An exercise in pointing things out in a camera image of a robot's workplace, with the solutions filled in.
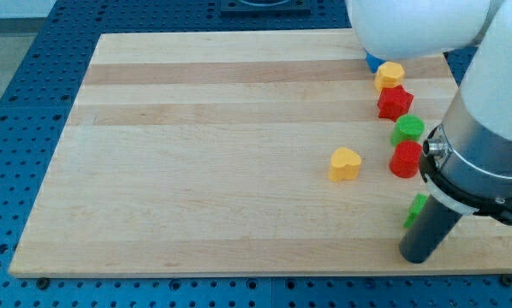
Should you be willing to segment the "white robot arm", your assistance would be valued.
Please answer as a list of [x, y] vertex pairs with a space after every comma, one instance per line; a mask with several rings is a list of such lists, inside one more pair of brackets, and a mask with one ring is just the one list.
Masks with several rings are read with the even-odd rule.
[[348, 0], [365, 49], [399, 60], [475, 46], [457, 94], [424, 143], [430, 194], [462, 215], [512, 225], [512, 0]]

